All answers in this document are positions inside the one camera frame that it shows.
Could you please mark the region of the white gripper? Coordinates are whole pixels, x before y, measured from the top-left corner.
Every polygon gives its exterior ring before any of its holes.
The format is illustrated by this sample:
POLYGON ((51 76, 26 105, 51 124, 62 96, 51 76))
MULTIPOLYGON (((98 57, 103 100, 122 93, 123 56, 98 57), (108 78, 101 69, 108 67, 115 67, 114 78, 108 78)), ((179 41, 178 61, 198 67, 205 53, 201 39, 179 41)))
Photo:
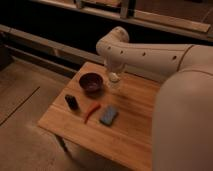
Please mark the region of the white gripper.
POLYGON ((120 74, 125 70, 125 64, 122 61, 113 60, 111 58, 104 59, 104 66, 108 72, 120 74))

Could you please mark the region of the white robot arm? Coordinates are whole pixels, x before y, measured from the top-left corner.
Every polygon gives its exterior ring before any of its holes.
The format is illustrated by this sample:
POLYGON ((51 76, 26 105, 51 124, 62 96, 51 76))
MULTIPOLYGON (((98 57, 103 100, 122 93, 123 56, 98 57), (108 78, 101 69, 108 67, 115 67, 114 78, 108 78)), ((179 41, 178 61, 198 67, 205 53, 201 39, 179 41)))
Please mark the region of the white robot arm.
POLYGON ((166 78, 152 119, 153 171, 213 171, 213 46, 133 44, 115 27, 96 51, 110 72, 127 64, 166 78))

